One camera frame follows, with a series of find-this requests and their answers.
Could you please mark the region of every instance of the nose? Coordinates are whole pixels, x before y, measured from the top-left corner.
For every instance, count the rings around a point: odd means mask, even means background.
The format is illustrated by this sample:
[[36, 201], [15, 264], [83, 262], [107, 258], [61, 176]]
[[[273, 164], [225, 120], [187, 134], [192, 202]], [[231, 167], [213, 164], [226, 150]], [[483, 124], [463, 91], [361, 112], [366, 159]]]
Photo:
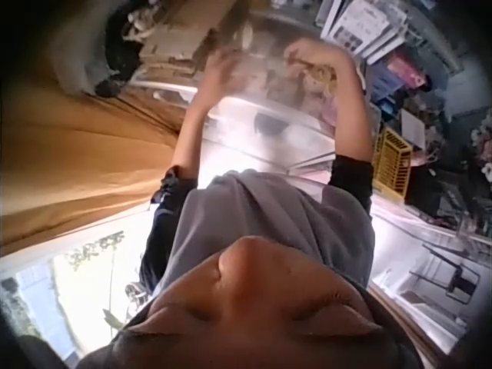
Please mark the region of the nose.
[[288, 266], [281, 246], [265, 238], [236, 241], [219, 258], [223, 314], [244, 318], [278, 310], [288, 284]]

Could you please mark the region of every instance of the cloth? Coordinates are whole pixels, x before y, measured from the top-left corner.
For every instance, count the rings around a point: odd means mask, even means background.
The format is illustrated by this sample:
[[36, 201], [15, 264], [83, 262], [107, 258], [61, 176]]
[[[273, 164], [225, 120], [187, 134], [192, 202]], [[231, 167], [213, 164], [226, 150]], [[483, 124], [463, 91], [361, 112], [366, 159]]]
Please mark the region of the cloth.
[[165, 105], [150, 115], [140, 100], [127, 92], [111, 100], [69, 96], [49, 72], [10, 86], [2, 106], [1, 256], [148, 203], [177, 134]]
[[168, 266], [154, 294], [248, 235], [296, 248], [367, 285], [374, 231], [354, 196], [328, 185], [319, 204], [276, 175], [246, 171], [217, 177], [208, 188], [188, 194]]
[[[373, 167], [370, 163], [338, 155], [333, 163], [330, 185], [352, 194], [369, 213], [372, 178]], [[196, 179], [180, 179], [178, 169], [170, 168], [161, 181], [161, 188], [152, 197], [151, 202], [159, 206], [140, 268], [141, 283], [149, 294], [164, 275], [185, 199], [197, 185]]]

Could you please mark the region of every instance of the yellow plastic crate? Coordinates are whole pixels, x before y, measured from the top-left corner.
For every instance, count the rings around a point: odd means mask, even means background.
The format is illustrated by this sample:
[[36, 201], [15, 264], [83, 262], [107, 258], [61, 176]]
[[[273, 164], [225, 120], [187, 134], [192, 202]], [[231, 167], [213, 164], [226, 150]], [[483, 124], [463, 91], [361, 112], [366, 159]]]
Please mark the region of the yellow plastic crate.
[[391, 128], [376, 143], [373, 186], [384, 197], [403, 202], [410, 180], [412, 147]]

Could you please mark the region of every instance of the hand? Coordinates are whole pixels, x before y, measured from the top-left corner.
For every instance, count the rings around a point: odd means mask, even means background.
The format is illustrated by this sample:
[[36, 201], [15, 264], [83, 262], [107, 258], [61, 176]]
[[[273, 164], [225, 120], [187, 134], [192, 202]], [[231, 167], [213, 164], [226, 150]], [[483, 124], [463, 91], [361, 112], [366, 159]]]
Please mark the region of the hand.
[[344, 49], [309, 38], [301, 38], [290, 44], [285, 49], [284, 57], [294, 66], [301, 65], [296, 62], [300, 60], [312, 65], [330, 65], [335, 71], [346, 66], [355, 68], [354, 60]]
[[240, 51], [222, 48], [208, 57], [204, 77], [193, 99], [194, 106], [210, 110], [241, 87], [241, 80], [231, 75], [241, 56]]

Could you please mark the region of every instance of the brown curtain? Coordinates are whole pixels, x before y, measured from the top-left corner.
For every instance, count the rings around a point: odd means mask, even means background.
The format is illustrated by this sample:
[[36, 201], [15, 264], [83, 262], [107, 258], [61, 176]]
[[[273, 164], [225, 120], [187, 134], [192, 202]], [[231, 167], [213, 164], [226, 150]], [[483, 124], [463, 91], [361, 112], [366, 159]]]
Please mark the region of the brown curtain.
[[66, 95], [46, 65], [3, 92], [1, 256], [149, 201], [182, 120], [144, 91]]

